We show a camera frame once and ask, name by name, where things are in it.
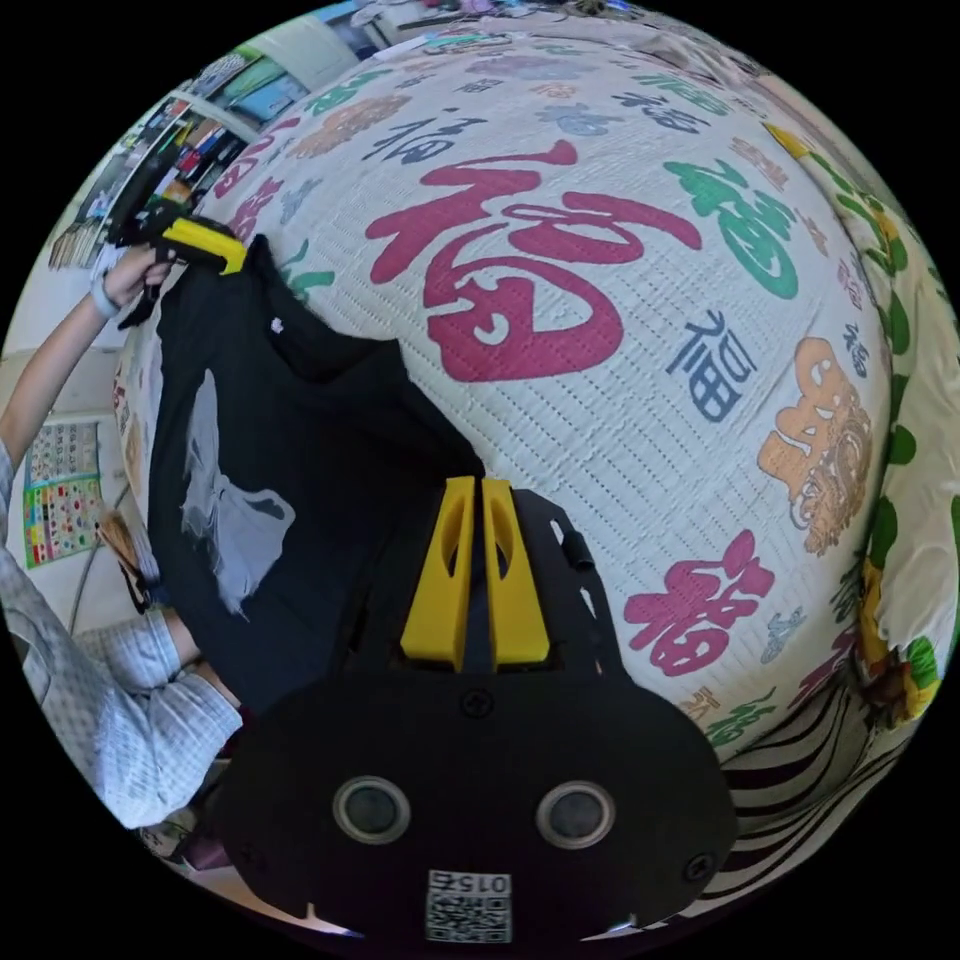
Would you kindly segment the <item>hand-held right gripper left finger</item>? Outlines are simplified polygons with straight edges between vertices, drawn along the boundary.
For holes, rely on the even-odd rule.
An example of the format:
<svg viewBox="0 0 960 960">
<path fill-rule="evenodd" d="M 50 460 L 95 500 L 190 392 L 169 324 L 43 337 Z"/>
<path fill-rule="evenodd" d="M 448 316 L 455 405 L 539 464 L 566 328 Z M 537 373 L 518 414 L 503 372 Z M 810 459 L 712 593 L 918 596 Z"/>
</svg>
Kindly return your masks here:
<svg viewBox="0 0 960 960">
<path fill-rule="evenodd" d="M 440 499 L 400 646 L 414 662 L 463 668 L 471 592 L 475 479 L 450 478 Z"/>
</svg>

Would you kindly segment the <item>person's left hand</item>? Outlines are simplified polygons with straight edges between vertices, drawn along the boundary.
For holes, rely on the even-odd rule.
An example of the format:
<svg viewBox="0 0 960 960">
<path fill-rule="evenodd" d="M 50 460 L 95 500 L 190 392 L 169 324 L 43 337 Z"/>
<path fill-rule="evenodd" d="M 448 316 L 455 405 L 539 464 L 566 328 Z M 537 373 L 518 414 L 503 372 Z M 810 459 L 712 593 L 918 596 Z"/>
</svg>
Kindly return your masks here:
<svg viewBox="0 0 960 960">
<path fill-rule="evenodd" d="M 89 295 L 97 314 L 104 320 L 112 319 L 147 287 L 161 283 L 167 271 L 167 259 L 153 247 L 128 247 L 113 266 L 91 282 Z"/>
</svg>

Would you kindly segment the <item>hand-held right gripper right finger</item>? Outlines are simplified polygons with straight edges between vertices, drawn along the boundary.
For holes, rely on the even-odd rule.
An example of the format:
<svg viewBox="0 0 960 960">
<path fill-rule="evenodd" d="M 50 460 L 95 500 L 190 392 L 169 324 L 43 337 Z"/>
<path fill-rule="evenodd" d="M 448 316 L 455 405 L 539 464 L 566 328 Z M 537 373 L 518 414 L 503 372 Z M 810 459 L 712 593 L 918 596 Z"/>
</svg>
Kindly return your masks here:
<svg viewBox="0 0 960 960">
<path fill-rule="evenodd" d="M 488 618 L 494 667 L 525 668 L 549 654 L 549 638 L 510 485 L 481 481 Z"/>
</svg>

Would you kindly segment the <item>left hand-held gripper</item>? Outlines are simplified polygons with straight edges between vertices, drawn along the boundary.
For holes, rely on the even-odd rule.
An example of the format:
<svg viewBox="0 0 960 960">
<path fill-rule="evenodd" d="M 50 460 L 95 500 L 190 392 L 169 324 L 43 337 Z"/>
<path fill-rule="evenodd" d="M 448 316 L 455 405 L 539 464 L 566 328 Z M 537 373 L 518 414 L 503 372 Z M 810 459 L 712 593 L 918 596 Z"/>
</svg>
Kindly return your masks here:
<svg viewBox="0 0 960 960">
<path fill-rule="evenodd" d="M 117 251 L 147 245 L 162 265 L 172 265 L 175 261 L 200 265 L 220 272 L 221 276 L 232 276 L 243 270 L 247 248 L 241 240 L 222 224 L 182 217 L 183 214 L 182 204 L 160 199 L 132 214 L 122 224 L 114 224 L 107 239 Z M 144 285 L 132 304 L 121 311 L 118 327 L 134 328 L 145 323 L 159 297 L 159 285 Z"/>
</svg>

